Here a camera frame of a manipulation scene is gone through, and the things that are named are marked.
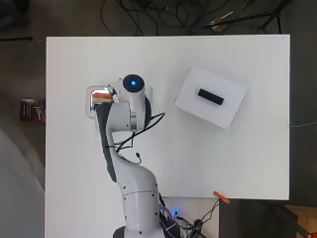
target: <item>gray floor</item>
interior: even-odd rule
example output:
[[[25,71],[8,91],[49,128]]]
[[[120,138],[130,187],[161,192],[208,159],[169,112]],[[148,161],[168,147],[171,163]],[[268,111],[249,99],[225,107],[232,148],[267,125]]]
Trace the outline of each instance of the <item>gray floor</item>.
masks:
[[[170,1],[158,1],[158,5]],[[211,0],[210,9],[223,3],[223,0]],[[253,14],[270,10],[278,0],[257,0],[244,14]],[[18,125],[30,142],[40,160],[45,164],[45,126],[21,125],[19,122],[20,98],[45,98],[46,96],[46,37],[47,36],[110,36],[100,21],[102,0],[34,0],[31,3],[29,17],[31,28],[5,28],[0,30],[0,38],[33,36],[32,42],[0,43],[0,84],[1,101],[10,110],[2,111],[10,115],[11,122]],[[203,21],[210,22],[217,16],[223,16],[234,10],[238,12],[244,6],[244,0],[231,0],[223,9],[211,14]],[[317,120],[317,108],[313,103],[317,89],[317,2],[314,0],[293,0],[282,13],[284,33],[291,35],[291,124],[303,124]],[[118,7],[116,1],[107,0],[104,7],[104,19],[117,36],[132,36],[135,26],[129,16]],[[177,22],[164,16],[169,24]],[[189,21],[194,20],[190,12]],[[260,24],[264,19],[252,21]],[[141,17],[144,33],[153,36],[155,25]],[[275,21],[267,28],[276,33]],[[162,35],[178,35],[177,29],[168,29],[159,25]],[[209,31],[199,31],[199,35],[209,35]],[[224,34],[261,34],[254,29],[231,26]],[[11,133],[11,138],[19,140]],[[317,206],[317,125],[293,128],[290,132],[290,203],[305,206]],[[294,231],[278,220],[266,206],[255,201],[234,200],[230,206],[221,205],[220,236],[223,237],[294,237]]]

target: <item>red object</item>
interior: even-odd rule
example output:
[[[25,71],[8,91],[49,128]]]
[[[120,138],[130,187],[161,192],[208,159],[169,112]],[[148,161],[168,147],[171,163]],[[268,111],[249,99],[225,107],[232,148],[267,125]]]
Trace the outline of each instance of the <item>red object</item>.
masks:
[[[221,195],[218,191],[214,191],[214,195],[219,197],[219,199],[221,199],[226,204],[230,203],[230,200],[227,197],[224,197],[223,195]]]

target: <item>blue led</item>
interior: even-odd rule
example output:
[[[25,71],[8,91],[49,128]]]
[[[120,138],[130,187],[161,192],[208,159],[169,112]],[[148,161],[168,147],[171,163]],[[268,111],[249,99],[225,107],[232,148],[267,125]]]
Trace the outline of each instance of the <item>blue led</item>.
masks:
[[[174,215],[175,215],[175,216],[178,215],[178,207],[177,207],[177,206],[174,207]]]

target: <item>white tabletop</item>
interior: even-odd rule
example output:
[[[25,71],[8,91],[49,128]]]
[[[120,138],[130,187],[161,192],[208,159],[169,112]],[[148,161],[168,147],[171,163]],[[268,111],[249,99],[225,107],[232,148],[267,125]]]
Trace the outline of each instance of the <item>white tabletop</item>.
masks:
[[[129,73],[154,88],[154,113],[166,112],[126,152],[141,154],[162,195],[288,199],[288,36],[48,38],[47,54],[47,237],[111,237],[124,224],[84,108],[88,86]],[[173,106],[193,65],[247,89],[229,130]]]

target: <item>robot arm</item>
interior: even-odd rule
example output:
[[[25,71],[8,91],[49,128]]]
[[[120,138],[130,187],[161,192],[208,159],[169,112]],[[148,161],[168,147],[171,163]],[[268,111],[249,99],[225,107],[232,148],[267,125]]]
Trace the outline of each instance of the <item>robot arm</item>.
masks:
[[[122,192],[126,227],[114,238],[163,238],[159,220],[159,190],[155,175],[148,169],[121,158],[112,134],[145,129],[151,120],[151,104],[145,96],[145,83],[130,74],[108,86],[114,103],[103,102],[95,109],[108,172]]]

